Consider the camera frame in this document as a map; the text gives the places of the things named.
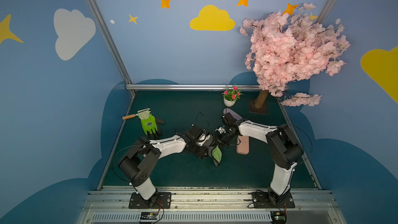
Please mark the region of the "aluminium front rail frame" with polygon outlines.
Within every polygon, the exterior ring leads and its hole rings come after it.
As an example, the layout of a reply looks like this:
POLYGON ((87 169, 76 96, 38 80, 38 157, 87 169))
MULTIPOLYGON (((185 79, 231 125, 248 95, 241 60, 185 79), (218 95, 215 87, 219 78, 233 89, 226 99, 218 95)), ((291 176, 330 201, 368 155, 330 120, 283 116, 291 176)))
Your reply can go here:
POLYGON ((271 224, 271 212, 285 212, 286 224, 344 224, 346 220, 329 190, 293 189, 295 208, 253 208, 255 188, 160 187, 171 192, 171 207, 129 209, 133 187, 105 186, 89 192, 79 224, 271 224), (140 220, 141 212, 158 214, 140 220))

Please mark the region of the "purple eyeglass case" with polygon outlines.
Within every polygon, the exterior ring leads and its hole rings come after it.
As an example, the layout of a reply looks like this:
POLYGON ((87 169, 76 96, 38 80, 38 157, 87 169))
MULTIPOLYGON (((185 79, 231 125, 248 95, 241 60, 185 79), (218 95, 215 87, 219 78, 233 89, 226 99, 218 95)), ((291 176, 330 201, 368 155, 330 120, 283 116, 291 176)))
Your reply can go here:
POLYGON ((227 114, 227 113, 230 113, 230 114, 232 115, 232 117, 233 117, 234 119, 236 119, 237 121, 239 121, 239 120, 242 119, 242 116, 241 116, 241 115, 239 115, 238 113, 236 113, 235 111, 233 111, 233 110, 230 109, 230 108, 225 108, 225 109, 223 110, 223 114, 224 114, 224 115, 227 114))

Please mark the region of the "right green circuit board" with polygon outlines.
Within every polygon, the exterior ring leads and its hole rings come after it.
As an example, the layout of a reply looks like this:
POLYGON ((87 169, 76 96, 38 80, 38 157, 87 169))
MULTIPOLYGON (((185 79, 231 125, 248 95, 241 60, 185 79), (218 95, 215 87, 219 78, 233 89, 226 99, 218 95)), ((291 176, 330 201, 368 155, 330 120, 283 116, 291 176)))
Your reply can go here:
POLYGON ((285 212, 271 212, 271 224, 286 224, 287 214, 285 212))

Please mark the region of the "green black work glove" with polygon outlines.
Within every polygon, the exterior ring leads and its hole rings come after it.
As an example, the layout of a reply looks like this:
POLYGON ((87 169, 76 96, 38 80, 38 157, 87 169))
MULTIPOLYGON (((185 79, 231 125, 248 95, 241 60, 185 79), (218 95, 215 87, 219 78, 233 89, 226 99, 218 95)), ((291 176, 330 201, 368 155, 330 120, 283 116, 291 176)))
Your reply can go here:
POLYGON ((165 124, 165 121, 161 118, 156 118, 150 114, 146 119, 141 118, 141 123, 146 136, 159 136, 163 133, 159 124, 165 124))

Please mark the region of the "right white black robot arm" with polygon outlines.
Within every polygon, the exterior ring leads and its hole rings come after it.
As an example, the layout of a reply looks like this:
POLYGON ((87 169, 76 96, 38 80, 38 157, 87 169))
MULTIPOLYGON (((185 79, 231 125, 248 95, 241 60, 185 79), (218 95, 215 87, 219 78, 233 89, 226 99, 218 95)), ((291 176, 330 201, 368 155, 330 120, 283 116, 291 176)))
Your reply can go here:
POLYGON ((268 144, 275 164, 273 180, 268 191, 277 200, 285 198, 290 192, 290 182, 298 160, 304 154, 303 146, 291 126, 283 124, 277 127, 255 123, 230 109, 224 110, 221 121, 223 126, 216 130, 218 145, 229 147, 231 140, 239 136, 247 136, 268 144))

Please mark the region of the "grey green microfibre cloth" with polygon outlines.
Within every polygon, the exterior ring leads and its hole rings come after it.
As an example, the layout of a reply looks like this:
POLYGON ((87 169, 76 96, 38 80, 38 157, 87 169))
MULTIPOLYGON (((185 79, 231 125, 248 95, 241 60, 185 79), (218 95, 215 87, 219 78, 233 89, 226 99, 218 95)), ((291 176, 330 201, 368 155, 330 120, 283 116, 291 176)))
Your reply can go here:
POLYGON ((214 140, 207 148, 208 155, 212 158, 215 166, 219 167, 222 160, 223 144, 219 140, 214 140))

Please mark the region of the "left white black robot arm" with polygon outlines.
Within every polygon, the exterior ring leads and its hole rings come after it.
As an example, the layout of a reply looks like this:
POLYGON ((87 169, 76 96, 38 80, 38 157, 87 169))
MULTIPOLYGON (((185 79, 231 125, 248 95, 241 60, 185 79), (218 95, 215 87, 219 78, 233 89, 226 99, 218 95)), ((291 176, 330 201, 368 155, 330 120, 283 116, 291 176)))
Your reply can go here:
POLYGON ((144 201, 150 201, 157 194, 150 175, 157 162, 169 155, 188 151, 203 159, 216 148, 214 136, 196 125, 180 134, 162 140, 140 138, 127 150, 118 162, 118 168, 126 176, 144 201))

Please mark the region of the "pink eyeglass case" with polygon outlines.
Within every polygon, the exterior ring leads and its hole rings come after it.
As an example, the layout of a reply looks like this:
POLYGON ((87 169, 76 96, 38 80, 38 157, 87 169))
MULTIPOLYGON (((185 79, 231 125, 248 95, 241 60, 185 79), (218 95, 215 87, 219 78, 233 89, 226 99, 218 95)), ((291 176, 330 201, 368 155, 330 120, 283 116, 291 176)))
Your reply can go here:
POLYGON ((249 153, 249 137, 248 136, 238 136, 236 144, 236 152, 241 155, 247 155, 249 153))

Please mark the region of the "small potted pink flowers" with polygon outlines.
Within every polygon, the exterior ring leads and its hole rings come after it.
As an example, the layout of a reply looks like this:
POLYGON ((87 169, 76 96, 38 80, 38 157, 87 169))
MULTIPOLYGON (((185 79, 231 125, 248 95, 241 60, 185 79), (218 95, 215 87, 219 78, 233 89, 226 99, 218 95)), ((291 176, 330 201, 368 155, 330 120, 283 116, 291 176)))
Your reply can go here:
POLYGON ((232 88, 229 88, 222 93, 224 105, 226 107, 233 106, 242 95, 243 94, 239 87, 234 85, 232 88))

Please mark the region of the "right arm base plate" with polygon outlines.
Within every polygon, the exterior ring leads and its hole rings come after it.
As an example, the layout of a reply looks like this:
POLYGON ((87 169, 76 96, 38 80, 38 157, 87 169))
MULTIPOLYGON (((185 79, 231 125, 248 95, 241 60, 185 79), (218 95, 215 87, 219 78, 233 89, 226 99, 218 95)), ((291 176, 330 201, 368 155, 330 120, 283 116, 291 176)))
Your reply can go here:
POLYGON ((295 208, 295 203, 290 191, 278 196, 275 193, 257 190, 251 193, 253 208, 295 208))

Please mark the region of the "pink cherry blossom tree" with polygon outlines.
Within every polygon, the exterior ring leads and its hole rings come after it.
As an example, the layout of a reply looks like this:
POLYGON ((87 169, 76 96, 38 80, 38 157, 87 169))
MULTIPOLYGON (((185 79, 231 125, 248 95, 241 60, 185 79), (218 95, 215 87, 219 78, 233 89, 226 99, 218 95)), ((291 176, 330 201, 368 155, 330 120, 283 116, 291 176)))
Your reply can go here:
POLYGON ((256 111, 269 95, 286 96, 288 83, 309 80, 321 72, 333 76, 345 65, 340 57, 350 42, 343 35, 344 26, 315 23, 315 8, 313 3, 288 5, 284 12, 265 19, 243 21, 239 31, 251 41, 245 65, 255 73, 261 89, 253 103, 256 111))

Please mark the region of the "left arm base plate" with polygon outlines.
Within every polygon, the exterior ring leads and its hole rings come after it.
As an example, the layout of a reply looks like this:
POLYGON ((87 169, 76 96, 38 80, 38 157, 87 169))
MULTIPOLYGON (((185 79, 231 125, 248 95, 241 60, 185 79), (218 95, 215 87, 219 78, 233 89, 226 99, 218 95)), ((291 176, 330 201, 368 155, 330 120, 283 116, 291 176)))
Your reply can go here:
POLYGON ((171 192, 155 192, 148 200, 145 200, 140 194, 133 193, 129 201, 129 209, 150 209, 161 206, 164 209, 171 207, 171 192))

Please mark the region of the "wooden handled garden trowel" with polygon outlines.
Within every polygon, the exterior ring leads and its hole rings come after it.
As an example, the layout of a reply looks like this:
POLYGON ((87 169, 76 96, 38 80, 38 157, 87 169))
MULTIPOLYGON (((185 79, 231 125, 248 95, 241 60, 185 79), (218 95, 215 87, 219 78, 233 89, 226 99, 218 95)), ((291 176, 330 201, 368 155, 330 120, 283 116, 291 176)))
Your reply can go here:
POLYGON ((135 117, 138 117, 139 119, 148 119, 150 115, 151 115, 150 109, 146 108, 144 110, 138 111, 136 114, 123 116, 122 119, 127 120, 127 119, 132 119, 135 117))

